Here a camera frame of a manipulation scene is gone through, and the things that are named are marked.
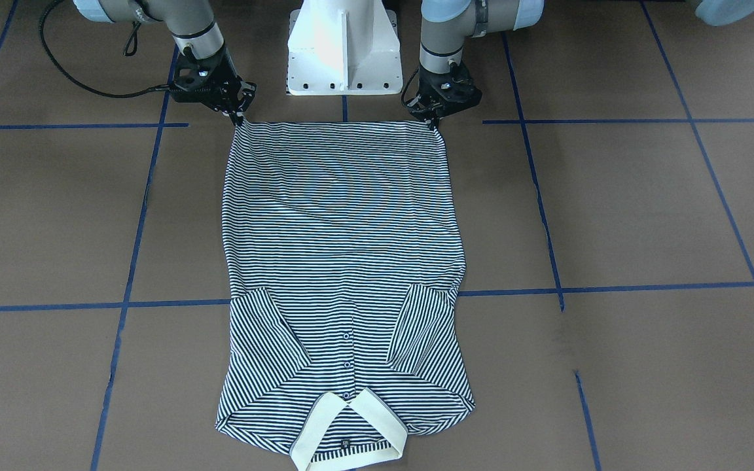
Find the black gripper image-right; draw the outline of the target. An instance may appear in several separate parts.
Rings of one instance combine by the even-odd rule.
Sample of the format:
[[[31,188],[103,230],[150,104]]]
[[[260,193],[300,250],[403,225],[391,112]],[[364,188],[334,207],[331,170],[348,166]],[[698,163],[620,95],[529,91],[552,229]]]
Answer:
[[[476,88],[463,62],[449,61],[446,73],[434,73],[420,65],[416,74],[417,92],[407,99],[406,109],[417,120],[425,120],[430,130],[437,130],[443,118],[476,107],[482,99],[482,90]]]

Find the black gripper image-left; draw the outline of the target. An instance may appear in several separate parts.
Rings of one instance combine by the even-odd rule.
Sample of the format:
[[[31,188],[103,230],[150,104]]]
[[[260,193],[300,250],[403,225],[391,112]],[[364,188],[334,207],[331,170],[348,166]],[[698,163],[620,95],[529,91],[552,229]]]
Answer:
[[[200,103],[213,111],[230,111],[234,126],[241,126],[257,92],[257,84],[243,80],[234,66],[227,46],[212,56],[197,58],[191,46],[177,57],[170,82],[170,95],[179,103]]]

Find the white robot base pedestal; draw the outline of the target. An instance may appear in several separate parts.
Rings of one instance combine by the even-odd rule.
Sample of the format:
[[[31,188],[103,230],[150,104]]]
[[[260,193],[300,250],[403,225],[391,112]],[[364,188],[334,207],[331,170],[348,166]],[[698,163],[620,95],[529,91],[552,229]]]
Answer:
[[[289,15],[287,47],[293,96],[401,92],[396,13],[381,1],[304,1]]]

